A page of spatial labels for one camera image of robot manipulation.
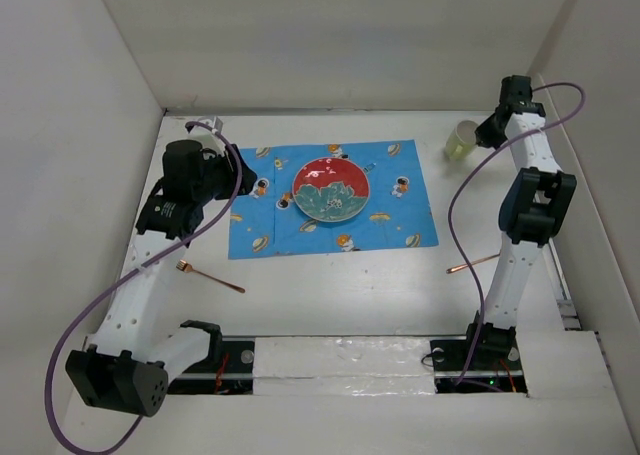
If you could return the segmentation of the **pale yellow paper cup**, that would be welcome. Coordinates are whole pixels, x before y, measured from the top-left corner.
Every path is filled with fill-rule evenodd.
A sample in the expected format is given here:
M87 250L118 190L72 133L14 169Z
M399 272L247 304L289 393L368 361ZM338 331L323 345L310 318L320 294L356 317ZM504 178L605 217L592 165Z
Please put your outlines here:
M460 121L449 135L444 153L451 161L467 158L476 148L478 124L471 120Z

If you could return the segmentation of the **blue space-print cloth placemat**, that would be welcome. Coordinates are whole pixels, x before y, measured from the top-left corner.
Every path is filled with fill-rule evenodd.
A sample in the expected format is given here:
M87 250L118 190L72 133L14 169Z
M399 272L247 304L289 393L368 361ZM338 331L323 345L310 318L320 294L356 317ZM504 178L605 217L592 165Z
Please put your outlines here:
M232 260L433 247L438 243L412 140L282 145L244 149L241 154L257 181L231 209L228 256ZM369 202L350 220L313 220L293 200L296 173L304 164L324 157L349 159L367 174Z

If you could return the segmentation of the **copper fork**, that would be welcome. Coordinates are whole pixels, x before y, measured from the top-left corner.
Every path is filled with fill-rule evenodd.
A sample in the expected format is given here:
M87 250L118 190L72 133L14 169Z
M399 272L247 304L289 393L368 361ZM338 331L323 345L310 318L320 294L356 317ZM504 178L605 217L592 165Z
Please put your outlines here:
M238 286L238 285L235 285L233 283L227 282L227 281L222 280L220 278L214 277L212 275L209 275L209 274L207 274L207 273L205 273L205 272L203 272L201 270L198 270L192 264L188 263L185 260L179 260L178 263L176 264L176 268L181 272L193 273L193 274L199 275L201 277L204 277L204 278L206 278L208 280L214 281L215 283L218 283L218 284L220 284L220 285L222 285L222 286L224 286L224 287L226 287L226 288L228 288L230 290L233 290L233 291L235 291L237 293L244 294L246 292L245 288L243 288L241 286Z

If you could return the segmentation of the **red and teal floral plate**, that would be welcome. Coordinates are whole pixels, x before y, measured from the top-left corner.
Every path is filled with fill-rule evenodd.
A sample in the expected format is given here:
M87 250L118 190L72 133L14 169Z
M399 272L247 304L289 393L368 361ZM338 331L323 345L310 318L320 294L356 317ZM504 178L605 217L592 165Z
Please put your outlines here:
M299 210L322 223L341 223L360 214L371 187L365 170L349 159L318 158L304 164L291 190Z

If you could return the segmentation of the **copper spoon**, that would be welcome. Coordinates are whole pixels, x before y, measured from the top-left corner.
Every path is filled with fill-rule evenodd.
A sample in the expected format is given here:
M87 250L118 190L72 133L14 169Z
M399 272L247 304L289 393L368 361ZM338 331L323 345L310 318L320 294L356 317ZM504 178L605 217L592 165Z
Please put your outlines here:
M499 255L500 255L500 253L497 253L497 254L486 256L486 257L483 257L483 258L480 258L480 259L476 259L474 261L471 261L468 264L456 265L456 266L453 266L453 267L450 267L450 268L446 269L445 273L448 274L448 275L449 274L454 274L454 273L457 273L457 272L459 272L461 270L467 269L470 266L475 266L475 265L478 265L478 264L482 264L482 263L488 262L488 261L493 260L493 259L497 259L499 257Z

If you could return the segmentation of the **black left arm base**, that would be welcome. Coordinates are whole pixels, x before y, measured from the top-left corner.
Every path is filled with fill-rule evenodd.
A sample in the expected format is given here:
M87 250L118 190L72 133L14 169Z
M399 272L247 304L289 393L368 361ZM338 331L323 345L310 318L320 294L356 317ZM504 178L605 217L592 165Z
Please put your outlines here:
M220 359L189 367L170 384L168 394L251 395L255 341L253 337L224 337Z

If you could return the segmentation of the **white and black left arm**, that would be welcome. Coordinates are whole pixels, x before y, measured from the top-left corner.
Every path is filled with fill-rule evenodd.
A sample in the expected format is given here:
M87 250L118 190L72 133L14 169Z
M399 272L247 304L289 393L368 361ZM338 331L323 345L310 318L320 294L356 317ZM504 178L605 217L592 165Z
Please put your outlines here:
M65 371L89 407L152 417L173 380L192 366L212 371L222 362L222 333L213 322L187 320L167 339L153 339L169 298L166 279L191 242L212 224L204 208L221 201L225 215L249 193L256 174L234 144L224 150L198 139L169 143L162 175L135 224L125 275L106 294L111 304L87 348L69 353Z

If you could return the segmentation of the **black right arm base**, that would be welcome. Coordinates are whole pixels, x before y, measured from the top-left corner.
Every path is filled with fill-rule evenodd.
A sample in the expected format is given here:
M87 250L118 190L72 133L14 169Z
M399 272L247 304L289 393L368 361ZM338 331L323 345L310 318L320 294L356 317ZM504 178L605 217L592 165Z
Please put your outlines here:
M462 337L430 340L421 364L433 371L438 394L527 392L513 328L472 323Z

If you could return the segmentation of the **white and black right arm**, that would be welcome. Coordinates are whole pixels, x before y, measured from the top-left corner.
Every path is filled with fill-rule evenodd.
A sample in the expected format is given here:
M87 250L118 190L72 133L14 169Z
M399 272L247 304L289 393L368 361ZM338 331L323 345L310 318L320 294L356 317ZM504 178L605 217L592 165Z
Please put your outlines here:
M484 310L481 332L462 344L462 356L483 369L499 354L485 333L513 337L518 308L536 259L565 220L577 188L574 175L564 172L549 145L545 119L534 113L513 114L505 127L504 145L511 151L517 175L499 210L501 251Z

